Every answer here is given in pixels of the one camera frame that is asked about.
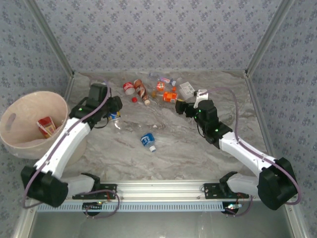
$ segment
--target marble floor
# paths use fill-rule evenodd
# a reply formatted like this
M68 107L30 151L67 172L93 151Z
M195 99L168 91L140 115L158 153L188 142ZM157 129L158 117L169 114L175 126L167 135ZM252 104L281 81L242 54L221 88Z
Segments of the marble floor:
M150 98L145 106L123 92L124 82L142 79L148 91L156 82L147 78L147 72L76 73L69 104L75 106L89 92L93 82L107 80L112 95L121 97L123 130L115 130L109 123L103 129L93 129L88 135L87 149L78 162L67 166L65 176L89 172L102 180L149 179L219 179L227 172L251 171L229 154L208 144L197 132L196 123L185 115L178 115L174 104ZM243 77L221 71L169 72L173 78L182 77L194 89L230 87L238 99L239 136L256 148L266 151L259 123ZM227 92L212 93L210 98L222 122L234 127L235 107ZM150 131L156 140L157 151L151 153L140 142L143 132Z

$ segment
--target small white box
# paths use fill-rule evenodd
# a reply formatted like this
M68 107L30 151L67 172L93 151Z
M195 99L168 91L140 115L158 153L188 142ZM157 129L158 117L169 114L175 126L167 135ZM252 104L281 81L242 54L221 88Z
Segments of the small white box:
M187 100L187 99L189 99L189 98L194 96L195 90L190 85L189 82L182 83L182 84L179 85L179 87L180 87L179 92L183 96L184 100Z

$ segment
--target wall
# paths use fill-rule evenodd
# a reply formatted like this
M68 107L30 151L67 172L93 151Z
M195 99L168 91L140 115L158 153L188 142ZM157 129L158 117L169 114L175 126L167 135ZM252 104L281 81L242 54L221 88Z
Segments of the wall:
M280 0L37 0L75 71L245 69Z
M0 1L0 115L17 98L39 89L63 95L68 77L23 0ZM21 209L22 168L0 145L0 237L10 237Z
M317 2L297 0L252 76L279 157L303 190L306 222L317 237Z

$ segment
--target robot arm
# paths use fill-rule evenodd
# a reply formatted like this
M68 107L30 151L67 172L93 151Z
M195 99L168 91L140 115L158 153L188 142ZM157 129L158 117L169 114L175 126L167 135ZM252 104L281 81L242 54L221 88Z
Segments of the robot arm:
M71 155L94 126L102 118L107 117L109 113L121 110L122 102L120 98L118 96L110 97L100 110L78 123L80 119L91 113L103 102L108 90L111 89L103 84L91 85L89 96L72 109L69 115L70 119L67 120L63 131L48 152L33 167L25 166L23 168L21 177L24 187L26 187L34 173L45 163L45 166L35 177L28 190L27 195L29 197L53 207L58 207L67 197L92 191L96 184L100 182L98 177L90 174L81 174L78 177L67 179L62 179L61 177ZM78 124L67 134L62 143L53 152L51 159L47 161L47 157L52 153L55 146L75 123Z
M203 131L202 136L208 143L231 154L255 174L255 176L244 176L236 172L228 173L220 179L220 187L223 192L225 194L239 192L258 195L267 207L272 210L278 209L296 195L297 190L284 173L272 164L264 161L264 158L282 167L295 179L291 164L285 158L277 160L272 156L262 153L239 137L239 141L237 141L232 129L219 121L217 109L213 101L208 99L208 93L206 92L206 90L199 90L196 93L195 103L177 101L175 106L176 112L179 114L185 112L186 117L194 118L197 126ZM259 157L250 151L262 155L263 158L259 159Z

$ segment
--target beige plastic bin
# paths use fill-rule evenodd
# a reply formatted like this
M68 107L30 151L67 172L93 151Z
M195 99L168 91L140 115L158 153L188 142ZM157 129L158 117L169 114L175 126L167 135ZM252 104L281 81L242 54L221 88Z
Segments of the beige plastic bin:
M15 101L3 114L0 121L0 137L7 150L16 157L40 159L65 127L69 107L57 93L40 91L28 94ZM50 116L57 130L52 137L44 139L36 122ZM84 139L70 158L68 165L75 163L84 154L87 140Z

